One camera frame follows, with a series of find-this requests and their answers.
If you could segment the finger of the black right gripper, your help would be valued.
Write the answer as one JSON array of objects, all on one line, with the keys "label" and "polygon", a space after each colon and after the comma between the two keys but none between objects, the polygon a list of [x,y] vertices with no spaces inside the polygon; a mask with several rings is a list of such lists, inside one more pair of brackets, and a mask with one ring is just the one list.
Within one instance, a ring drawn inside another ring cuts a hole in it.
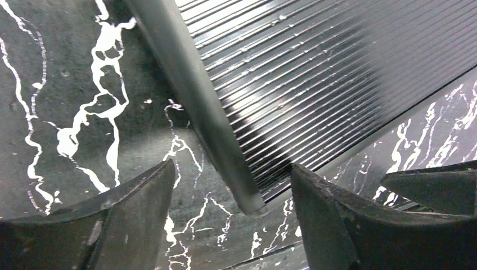
[{"label": "finger of the black right gripper", "polygon": [[381,185],[437,213],[476,215],[476,161],[386,174]]}]

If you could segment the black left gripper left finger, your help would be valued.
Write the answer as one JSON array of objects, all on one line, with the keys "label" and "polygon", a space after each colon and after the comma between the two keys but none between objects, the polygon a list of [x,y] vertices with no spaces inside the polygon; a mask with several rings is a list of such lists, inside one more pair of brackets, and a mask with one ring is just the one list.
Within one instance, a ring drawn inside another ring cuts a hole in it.
[{"label": "black left gripper left finger", "polygon": [[48,216],[1,221],[1,268],[155,269],[175,179],[167,160]]}]

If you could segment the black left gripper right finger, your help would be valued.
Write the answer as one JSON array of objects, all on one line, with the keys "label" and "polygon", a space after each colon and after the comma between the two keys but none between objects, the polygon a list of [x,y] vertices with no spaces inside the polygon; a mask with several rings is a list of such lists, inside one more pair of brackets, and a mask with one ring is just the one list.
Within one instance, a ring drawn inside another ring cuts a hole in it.
[{"label": "black left gripper right finger", "polygon": [[310,269],[476,268],[476,215],[392,209],[298,164],[291,189]]}]

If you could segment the black poker chip case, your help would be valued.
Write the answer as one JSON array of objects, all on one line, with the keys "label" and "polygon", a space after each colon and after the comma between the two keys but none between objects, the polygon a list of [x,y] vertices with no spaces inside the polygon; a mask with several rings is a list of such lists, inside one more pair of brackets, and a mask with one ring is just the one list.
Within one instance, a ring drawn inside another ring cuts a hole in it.
[{"label": "black poker chip case", "polygon": [[129,1],[240,210],[290,195],[476,67],[475,1]]}]

